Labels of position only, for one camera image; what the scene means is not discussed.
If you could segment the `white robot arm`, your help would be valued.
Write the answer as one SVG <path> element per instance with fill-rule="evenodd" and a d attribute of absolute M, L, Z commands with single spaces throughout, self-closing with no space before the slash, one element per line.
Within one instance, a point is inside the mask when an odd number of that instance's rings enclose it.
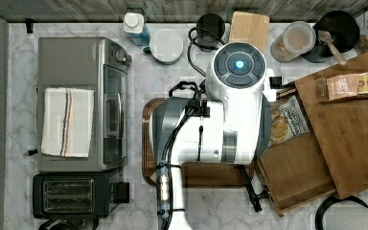
<path fill-rule="evenodd" d="M 187 162 L 248 165 L 270 138 L 270 104 L 276 92 L 266 83 L 264 54 L 245 42 L 229 42 L 211 58 L 204 85 L 193 81 L 191 98 L 170 95 L 149 119 L 155 160 L 159 230 L 191 230 L 183 197 L 182 165 Z"/>

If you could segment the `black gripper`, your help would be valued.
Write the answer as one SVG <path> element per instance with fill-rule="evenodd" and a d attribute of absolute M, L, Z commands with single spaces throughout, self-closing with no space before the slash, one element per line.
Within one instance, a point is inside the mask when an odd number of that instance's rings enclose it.
<path fill-rule="evenodd" d="M 253 205 L 254 211 L 259 213 L 262 211 L 262 206 L 260 203 L 261 199 L 270 199 L 270 191 L 267 186 L 264 186 L 264 189 L 261 193 L 256 194 L 254 187 L 251 183 L 251 179 L 247 173 L 245 165 L 238 165 L 237 166 L 239 173 L 241 175 L 242 181 L 248 193 L 249 201 Z"/>

